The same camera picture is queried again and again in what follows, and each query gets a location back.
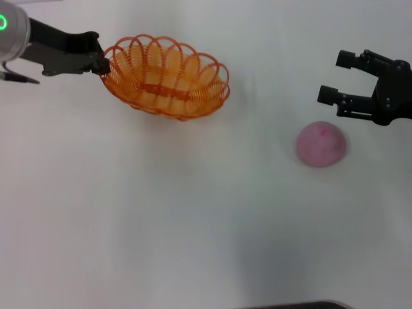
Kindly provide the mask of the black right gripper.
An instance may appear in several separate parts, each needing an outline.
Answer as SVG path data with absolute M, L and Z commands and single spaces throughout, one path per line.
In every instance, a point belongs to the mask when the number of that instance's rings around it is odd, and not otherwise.
M 396 119 L 411 120 L 411 66 L 406 61 L 393 61 L 370 50 L 359 56 L 341 50 L 336 66 L 364 71 L 378 77 L 371 97 L 349 95 L 338 89 L 321 86 L 317 101 L 337 106 L 337 116 L 369 120 L 388 126 Z

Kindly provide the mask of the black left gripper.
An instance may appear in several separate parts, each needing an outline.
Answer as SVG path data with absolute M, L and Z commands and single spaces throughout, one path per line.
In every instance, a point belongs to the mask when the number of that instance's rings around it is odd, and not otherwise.
M 96 32 L 70 34 L 30 19 L 29 46 L 21 58 L 42 65 L 45 76 L 105 75 L 111 72 L 110 63 L 98 38 Z

